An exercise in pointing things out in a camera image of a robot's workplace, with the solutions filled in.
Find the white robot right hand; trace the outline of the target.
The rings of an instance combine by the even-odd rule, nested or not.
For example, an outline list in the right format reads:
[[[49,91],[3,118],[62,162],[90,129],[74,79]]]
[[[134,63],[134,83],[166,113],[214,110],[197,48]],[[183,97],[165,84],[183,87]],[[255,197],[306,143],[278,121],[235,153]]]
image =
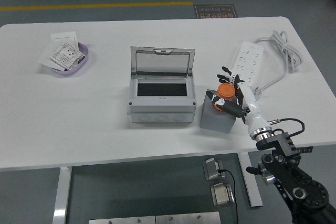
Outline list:
[[[218,74],[220,83],[232,84],[237,98],[237,102],[229,101],[215,95],[211,91],[206,91],[206,95],[212,104],[221,111],[227,112],[237,118],[241,118],[248,126],[248,134],[252,140],[260,141],[272,136],[272,127],[260,112],[256,98],[248,84],[241,80],[239,75],[227,67],[222,67],[224,75]]]

